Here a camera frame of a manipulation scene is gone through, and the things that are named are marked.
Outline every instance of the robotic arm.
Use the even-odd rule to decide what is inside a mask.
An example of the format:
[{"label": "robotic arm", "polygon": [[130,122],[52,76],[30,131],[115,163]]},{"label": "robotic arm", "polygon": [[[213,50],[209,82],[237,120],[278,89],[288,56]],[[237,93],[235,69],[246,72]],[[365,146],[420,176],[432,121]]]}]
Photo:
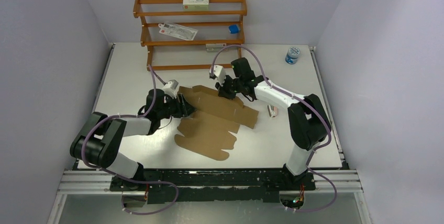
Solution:
[{"label": "robotic arm", "polygon": [[[160,120],[164,118],[188,117],[196,109],[190,105],[182,94],[177,94],[179,83],[176,80],[168,81],[162,89],[150,90],[146,105],[139,109],[138,115],[143,115],[144,110],[151,105],[154,106],[144,117],[115,118],[100,126],[94,136],[86,144],[86,159],[101,168],[131,178],[137,181],[145,181],[143,176],[143,165],[126,157],[119,152],[123,137],[133,135],[151,135],[160,127]],[[79,134],[71,144],[70,155],[82,159],[82,144],[91,129],[108,116],[103,113],[91,114]],[[126,182],[130,189],[137,189],[138,184]]]},{"label": "robotic arm", "polygon": [[304,96],[289,92],[273,84],[270,80],[267,83],[262,75],[255,76],[246,58],[236,59],[231,62],[231,65],[236,76],[234,79],[227,75],[220,65],[215,65],[213,75],[210,74],[210,78],[217,81],[215,86],[219,91],[219,96],[234,99],[237,93],[241,93],[249,101],[262,100],[288,110],[290,131],[295,146],[290,158],[284,165],[284,169],[287,169],[293,175],[293,180],[298,180],[305,175],[307,171],[306,162],[310,153],[315,146],[324,141],[327,131],[320,119],[309,108],[298,100],[278,92],[275,88],[270,87],[268,83],[309,103],[318,111],[331,129],[319,97],[314,94]]}]

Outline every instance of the small white object on table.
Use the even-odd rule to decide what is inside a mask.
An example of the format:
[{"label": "small white object on table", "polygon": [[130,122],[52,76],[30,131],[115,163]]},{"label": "small white object on table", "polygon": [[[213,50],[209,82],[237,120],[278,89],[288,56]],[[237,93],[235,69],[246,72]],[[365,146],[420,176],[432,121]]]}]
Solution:
[{"label": "small white object on table", "polygon": [[[247,44],[246,46],[257,55],[265,75],[273,83],[294,93],[316,94],[325,108],[308,46],[297,46],[301,50],[301,55],[294,65],[287,64],[284,60],[289,45]],[[245,50],[242,50],[242,56],[248,59],[255,75],[260,75],[260,69],[254,58]],[[213,57],[214,54],[205,51],[205,46],[158,47],[154,53],[153,65],[211,63]],[[223,52],[216,63],[229,63],[236,57],[236,50]],[[139,43],[117,43],[105,73],[95,111],[108,115],[136,114],[146,103],[148,91],[153,88],[146,62],[147,49],[141,47]],[[194,85],[214,87],[216,83],[209,78],[208,70],[156,73],[166,82],[175,79],[185,87]],[[227,74],[234,77],[230,69],[227,70]],[[157,86],[160,88],[162,85],[157,82]],[[239,132],[235,134],[237,141],[234,149],[225,150],[230,154],[227,160],[216,161],[177,146],[174,135],[180,134],[177,130],[180,119],[173,119],[167,127],[150,136],[125,137],[119,150],[148,169],[281,168],[289,158],[294,145],[286,108],[280,108],[279,115],[270,118],[266,103],[249,102],[243,96],[239,97],[245,105],[259,111],[258,122],[254,129],[240,127]],[[161,127],[168,122],[169,119],[163,120]],[[314,169],[342,167],[334,136],[332,134],[334,139],[330,145],[316,152],[310,167]],[[88,167],[80,161],[78,168]]]}]

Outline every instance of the blue object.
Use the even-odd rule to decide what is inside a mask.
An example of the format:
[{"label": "blue object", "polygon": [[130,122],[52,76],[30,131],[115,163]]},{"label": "blue object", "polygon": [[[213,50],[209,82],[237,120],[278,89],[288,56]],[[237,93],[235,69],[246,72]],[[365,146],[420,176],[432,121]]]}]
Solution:
[{"label": "blue object", "polygon": [[289,64],[295,64],[297,59],[299,58],[299,55],[301,53],[301,50],[297,47],[290,47],[288,49],[287,55],[285,56],[285,61]]},{"label": "blue object", "polygon": [[236,34],[236,33],[239,33],[239,31],[240,31],[240,27],[237,24],[230,25],[228,27],[228,29],[230,30],[231,34]]}]

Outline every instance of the flattened cardboard box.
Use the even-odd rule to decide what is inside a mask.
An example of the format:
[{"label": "flattened cardboard box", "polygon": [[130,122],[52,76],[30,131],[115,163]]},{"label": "flattened cardboard box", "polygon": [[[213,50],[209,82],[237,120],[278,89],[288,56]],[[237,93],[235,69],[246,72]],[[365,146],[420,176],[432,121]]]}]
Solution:
[{"label": "flattened cardboard box", "polygon": [[214,160],[226,160],[232,150],[240,125],[251,129],[258,121],[257,110],[244,106],[240,98],[228,100],[217,95],[218,91],[202,85],[193,88],[180,87],[185,99],[197,111],[192,118],[181,120],[174,141],[182,148]]}]

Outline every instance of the cardboard box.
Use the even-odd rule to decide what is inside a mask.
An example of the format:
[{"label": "cardboard box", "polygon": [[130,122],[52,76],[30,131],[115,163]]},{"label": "cardboard box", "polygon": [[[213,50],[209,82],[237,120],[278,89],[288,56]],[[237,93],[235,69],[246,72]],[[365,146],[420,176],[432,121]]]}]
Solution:
[{"label": "cardboard box", "polygon": [[209,0],[183,0],[184,11],[208,11]]},{"label": "cardboard box", "polygon": [[240,98],[228,100],[217,95],[218,91],[205,86],[180,87],[185,99],[197,111],[192,118],[183,118],[177,127],[182,135],[174,141],[182,148],[214,160],[226,160],[239,131],[240,125],[254,128],[258,121],[257,110],[244,106]]}]

